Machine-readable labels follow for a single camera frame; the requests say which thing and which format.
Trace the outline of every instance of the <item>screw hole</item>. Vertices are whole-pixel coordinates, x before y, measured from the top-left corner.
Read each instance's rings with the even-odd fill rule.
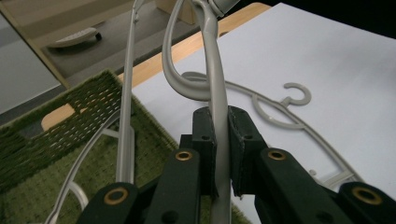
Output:
[[[317,174],[317,172],[315,170],[309,170],[308,173],[311,174],[311,175],[316,175]]]
[[[320,211],[317,213],[317,219],[321,222],[321,223],[325,223],[325,224],[330,224],[333,223],[333,218],[332,215],[330,215],[327,212],[323,212]]]
[[[253,135],[251,135],[251,134],[247,134],[247,135],[245,135],[244,136],[244,139],[252,139],[253,138]]]
[[[178,220],[178,213],[175,211],[165,212],[161,218],[163,223],[172,224],[176,223]]]
[[[117,192],[113,192],[112,194],[110,194],[109,198],[112,201],[116,201],[116,200],[122,198],[122,196],[123,196],[123,193],[120,191],[117,191]]]
[[[375,196],[367,191],[361,191],[360,192],[361,197],[368,199],[368,200],[374,200]]]
[[[278,152],[274,152],[273,154],[273,157],[276,157],[276,158],[282,158],[282,154],[280,154],[280,153],[278,153]]]

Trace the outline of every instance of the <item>green textured mat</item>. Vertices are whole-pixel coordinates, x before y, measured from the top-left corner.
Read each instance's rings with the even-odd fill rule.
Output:
[[[120,97],[120,81],[104,71],[1,126],[0,193],[84,145],[120,109]],[[43,133],[30,134],[32,125],[39,125],[45,116],[63,105],[70,105],[75,113]]]
[[[135,182],[140,187],[161,174],[170,150],[177,148],[177,143],[135,98],[133,108],[131,122],[136,132]],[[38,170],[23,182],[3,192],[0,196],[0,223],[44,222],[56,201],[65,176],[82,149],[83,145],[74,148],[59,160],[53,161],[46,168]],[[117,139],[102,136],[81,164],[75,180],[87,193],[88,198],[100,188],[115,181],[116,154]],[[201,223],[208,223],[209,206],[209,199],[204,197]],[[79,214],[78,200],[69,193],[58,223],[75,223]],[[233,223],[248,221],[234,208]]]

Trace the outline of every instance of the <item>wooden surface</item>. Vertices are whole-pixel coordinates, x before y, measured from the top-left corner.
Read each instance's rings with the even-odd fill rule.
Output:
[[[237,28],[245,22],[260,15],[269,8],[269,6],[261,3],[252,3],[249,6],[238,10],[229,17],[219,21],[219,35],[230,32],[231,30]],[[200,32],[179,42],[172,47],[172,56],[174,63],[180,61],[185,57],[188,57],[203,46],[204,43]],[[141,84],[147,79],[157,75],[162,70],[162,54],[159,53],[134,67],[134,77],[132,81],[133,85],[137,86]],[[119,75],[119,78],[123,80],[123,74]],[[46,131],[48,128],[61,122],[62,120],[66,119],[67,116],[70,116],[73,113],[74,110],[69,105],[60,107],[44,117],[41,122],[41,126]]]

